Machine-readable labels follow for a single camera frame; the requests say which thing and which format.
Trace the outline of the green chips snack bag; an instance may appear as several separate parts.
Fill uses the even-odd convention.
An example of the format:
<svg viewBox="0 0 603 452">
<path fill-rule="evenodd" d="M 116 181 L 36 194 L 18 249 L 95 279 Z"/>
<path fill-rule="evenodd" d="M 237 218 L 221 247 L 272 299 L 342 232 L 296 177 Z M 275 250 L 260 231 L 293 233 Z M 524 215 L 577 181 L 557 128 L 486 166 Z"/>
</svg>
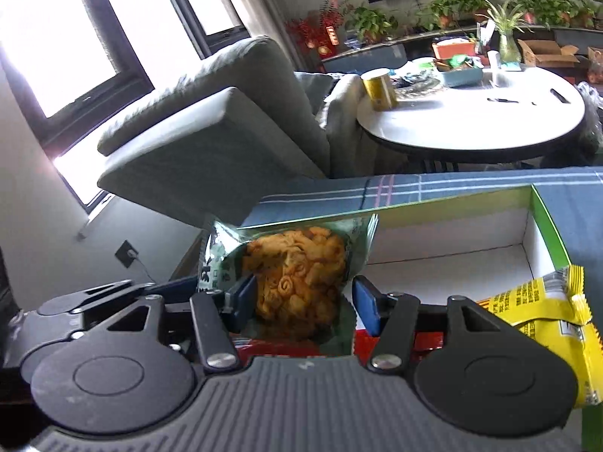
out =
<svg viewBox="0 0 603 452">
<path fill-rule="evenodd" d="M 359 239 L 349 221 L 261 236 L 215 223 L 197 289 L 215 297 L 221 315 L 224 293 L 244 276 L 256 276 L 254 315 L 242 331 L 228 331 L 232 337 L 318 344 L 351 339 L 357 314 L 346 290 L 356 276 L 349 267 Z"/>
</svg>

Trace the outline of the red yellow snack bag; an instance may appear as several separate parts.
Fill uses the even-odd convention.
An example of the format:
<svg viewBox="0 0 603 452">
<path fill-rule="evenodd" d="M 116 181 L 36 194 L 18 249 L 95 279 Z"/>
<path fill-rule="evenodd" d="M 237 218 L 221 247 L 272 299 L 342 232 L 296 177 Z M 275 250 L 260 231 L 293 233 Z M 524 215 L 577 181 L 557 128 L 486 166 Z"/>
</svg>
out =
<svg viewBox="0 0 603 452">
<path fill-rule="evenodd" d="M 602 403 L 602 340 L 584 283 L 584 268 L 571 264 L 479 302 L 570 365 L 577 408 Z"/>
</svg>

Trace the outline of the green white cardboard box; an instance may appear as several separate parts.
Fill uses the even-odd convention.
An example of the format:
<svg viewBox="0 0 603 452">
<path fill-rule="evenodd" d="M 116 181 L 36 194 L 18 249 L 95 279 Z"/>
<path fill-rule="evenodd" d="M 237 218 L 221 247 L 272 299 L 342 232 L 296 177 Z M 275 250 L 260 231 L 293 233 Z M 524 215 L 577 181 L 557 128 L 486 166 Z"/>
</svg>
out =
<svg viewBox="0 0 603 452">
<path fill-rule="evenodd" d="M 484 298 L 554 272 L 570 258 L 533 185 L 246 226 L 250 236 L 349 221 L 360 230 L 351 275 L 424 301 Z"/>
</svg>

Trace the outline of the grey sofa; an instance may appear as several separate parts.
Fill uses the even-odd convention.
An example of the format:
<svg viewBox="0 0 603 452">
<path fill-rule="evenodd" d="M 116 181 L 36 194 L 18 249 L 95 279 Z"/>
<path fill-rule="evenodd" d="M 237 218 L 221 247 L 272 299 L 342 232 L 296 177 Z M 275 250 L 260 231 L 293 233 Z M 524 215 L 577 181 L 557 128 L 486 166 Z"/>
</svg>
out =
<svg viewBox="0 0 603 452">
<path fill-rule="evenodd" d="M 357 122 L 358 76 L 298 72 L 269 37 L 204 59 L 103 134 L 101 189 L 200 226 L 357 210 L 376 146 Z"/>
</svg>

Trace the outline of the yellow tin can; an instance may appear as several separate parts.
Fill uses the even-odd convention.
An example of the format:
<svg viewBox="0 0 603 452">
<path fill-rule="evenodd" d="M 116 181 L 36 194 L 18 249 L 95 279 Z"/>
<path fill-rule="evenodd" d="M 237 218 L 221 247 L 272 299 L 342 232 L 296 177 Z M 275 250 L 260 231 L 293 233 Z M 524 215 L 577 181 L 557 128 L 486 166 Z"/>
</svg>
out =
<svg viewBox="0 0 603 452">
<path fill-rule="evenodd" d="M 374 110 L 388 111 L 396 107 L 398 101 L 389 69 L 369 70 L 361 74 L 361 80 Z"/>
</svg>

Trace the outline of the black pen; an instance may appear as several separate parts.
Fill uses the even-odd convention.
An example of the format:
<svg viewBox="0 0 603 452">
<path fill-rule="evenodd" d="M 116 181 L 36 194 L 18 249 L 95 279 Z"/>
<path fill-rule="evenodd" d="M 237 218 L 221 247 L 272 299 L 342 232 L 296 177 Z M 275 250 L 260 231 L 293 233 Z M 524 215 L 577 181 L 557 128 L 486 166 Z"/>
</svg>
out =
<svg viewBox="0 0 603 452">
<path fill-rule="evenodd" d="M 517 100 L 511 100 L 511 99 L 507 99 L 507 98 L 488 97 L 487 100 L 488 100 L 488 102 L 495 102 L 495 103 L 511 103 L 511 104 L 519 103 Z"/>
</svg>

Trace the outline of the round white coffee table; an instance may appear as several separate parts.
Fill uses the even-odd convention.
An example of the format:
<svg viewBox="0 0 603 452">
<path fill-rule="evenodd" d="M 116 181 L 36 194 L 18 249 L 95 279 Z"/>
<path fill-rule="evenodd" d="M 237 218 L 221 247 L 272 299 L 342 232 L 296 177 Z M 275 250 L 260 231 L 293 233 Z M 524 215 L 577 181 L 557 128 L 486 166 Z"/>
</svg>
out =
<svg viewBox="0 0 603 452">
<path fill-rule="evenodd" d="M 551 93 L 560 92 L 570 104 Z M 488 102 L 488 97 L 518 104 Z M 377 143 L 421 159 L 450 163 L 510 163 L 545 156 L 580 135 L 586 116 L 580 92 L 539 67 L 484 71 L 472 87 L 439 87 L 376 111 L 365 97 L 357 121 Z"/>
</svg>

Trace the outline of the tv console cabinet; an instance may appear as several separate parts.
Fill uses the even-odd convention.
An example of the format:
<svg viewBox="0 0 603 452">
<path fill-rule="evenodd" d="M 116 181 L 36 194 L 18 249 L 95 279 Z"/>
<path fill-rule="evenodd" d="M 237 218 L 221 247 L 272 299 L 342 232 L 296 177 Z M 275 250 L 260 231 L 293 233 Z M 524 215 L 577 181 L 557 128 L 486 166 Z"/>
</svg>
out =
<svg viewBox="0 0 603 452">
<path fill-rule="evenodd" d="M 445 39 L 474 35 L 476 27 L 461 27 L 449 31 L 432 31 L 415 34 L 392 41 L 352 49 L 322 61 L 325 72 L 367 72 L 371 69 L 398 69 L 408 60 L 432 57 L 432 44 Z M 524 27 L 515 30 L 515 40 L 555 40 L 560 46 L 577 46 L 578 55 L 587 55 L 589 47 L 602 47 L 602 31 L 576 29 L 575 27 Z"/>
</svg>

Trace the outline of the blue snack tray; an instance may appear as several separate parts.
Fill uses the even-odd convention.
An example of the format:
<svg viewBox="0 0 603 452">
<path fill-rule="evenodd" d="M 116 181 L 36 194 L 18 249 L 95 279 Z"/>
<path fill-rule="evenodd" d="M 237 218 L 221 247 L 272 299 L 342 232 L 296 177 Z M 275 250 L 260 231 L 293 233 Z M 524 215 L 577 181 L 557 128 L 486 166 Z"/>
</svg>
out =
<svg viewBox="0 0 603 452">
<path fill-rule="evenodd" d="M 476 56 L 457 54 L 449 59 L 435 59 L 433 63 L 439 79 L 449 88 L 473 86 L 484 77 L 484 67 Z"/>
</svg>

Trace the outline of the black remote control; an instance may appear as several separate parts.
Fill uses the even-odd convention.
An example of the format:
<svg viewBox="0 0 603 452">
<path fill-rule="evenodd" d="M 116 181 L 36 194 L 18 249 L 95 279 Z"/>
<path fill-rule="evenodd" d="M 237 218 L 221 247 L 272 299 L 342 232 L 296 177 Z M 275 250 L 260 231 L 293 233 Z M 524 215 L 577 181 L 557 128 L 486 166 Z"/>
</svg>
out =
<svg viewBox="0 0 603 452">
<path fill-rule="evenodd" d="M 557 90 L 551 88 L 550 89 L 550 93 L 556 98 L 558 99 L 561 103 L 563 104 L 570 104 L 570 102 Z"/>
</svg>

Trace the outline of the potted green plant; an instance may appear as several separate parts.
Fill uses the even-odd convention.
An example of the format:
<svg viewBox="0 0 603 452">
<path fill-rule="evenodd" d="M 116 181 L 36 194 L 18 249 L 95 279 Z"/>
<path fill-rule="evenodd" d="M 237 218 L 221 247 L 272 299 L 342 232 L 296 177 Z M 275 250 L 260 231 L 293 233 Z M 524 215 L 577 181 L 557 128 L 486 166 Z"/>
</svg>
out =
<svg viewBox="0 0 603 452">
<path fill-rule="evenodd" d="M 353 30 L 362 44 L 377 44 L 396 33 L 399 21 L 380 9 L 359 6 L 349 13 L 346 28 Z"/>
</svg>

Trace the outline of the red flower plant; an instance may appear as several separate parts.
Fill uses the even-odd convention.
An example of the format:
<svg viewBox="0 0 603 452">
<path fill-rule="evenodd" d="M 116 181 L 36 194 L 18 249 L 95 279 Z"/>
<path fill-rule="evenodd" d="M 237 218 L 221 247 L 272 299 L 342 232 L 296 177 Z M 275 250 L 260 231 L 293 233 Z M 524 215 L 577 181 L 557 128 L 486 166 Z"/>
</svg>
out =
<svg viewBox="0 0 603 452">
<path fill-rule="evenodd" d="M 315 53 L 324 59 L 336 55 L 338 30 L 343 24 L 339 1 L 323 0 L 318 10 L 310 11 L 306 17 L 286 21 L 285 27 L 302 52 Z"/>
</svg>

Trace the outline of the brown cardboard box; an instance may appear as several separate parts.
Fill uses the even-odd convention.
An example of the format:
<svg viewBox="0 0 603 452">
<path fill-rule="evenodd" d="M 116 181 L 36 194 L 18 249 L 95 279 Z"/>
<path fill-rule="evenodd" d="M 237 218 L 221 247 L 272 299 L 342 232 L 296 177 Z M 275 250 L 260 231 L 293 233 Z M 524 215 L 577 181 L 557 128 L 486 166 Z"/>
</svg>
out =
<svg viewBox="0 0 603 452">
<path fill-rule="evenodd" d="M 577 50 L 579 50 L 577 46 L 560 47 L 554 40 L 518 39 L 517 43 L 526 66 L 563 69 L 563 67 L 575 67 L 580 62 L 577 58 Z"/>
</svg>

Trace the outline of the spider plant in glass vase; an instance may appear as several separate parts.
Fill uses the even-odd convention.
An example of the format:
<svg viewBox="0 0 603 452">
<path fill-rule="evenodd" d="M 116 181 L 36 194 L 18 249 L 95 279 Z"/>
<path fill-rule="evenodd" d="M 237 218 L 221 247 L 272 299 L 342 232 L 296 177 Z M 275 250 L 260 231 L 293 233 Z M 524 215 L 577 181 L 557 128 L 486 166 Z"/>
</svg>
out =
<svg viewBox="0 0 603 452">
<path fill-rule="evenodd" d="M 496 31 L 499 33 L 499 54 L 502 63 L 522 62 L 522 55 L 514 39 L 514 31 L 519 30 L 526 24 L 524 14 L 526 8 L 514 0 L 506 0 L 502 4 L 492 3 L 484 0 L 487 6 L 487 17 Z"/>
</svg>

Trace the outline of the wall power outlet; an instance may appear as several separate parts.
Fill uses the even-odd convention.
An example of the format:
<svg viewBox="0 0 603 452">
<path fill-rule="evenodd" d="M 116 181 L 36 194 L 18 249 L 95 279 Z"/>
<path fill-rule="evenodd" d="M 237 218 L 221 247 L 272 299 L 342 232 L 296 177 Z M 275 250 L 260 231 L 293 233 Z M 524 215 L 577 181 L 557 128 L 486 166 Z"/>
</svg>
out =
<svg viewBox="0 0 603 452">
<path fill-rule="evenodd" d="M 122 263 L 124 268 L 129 268 L 138 259 L 138 251 L 129 241 L 125 240 L 115 252 L 115 258 Z"/>
</svg>

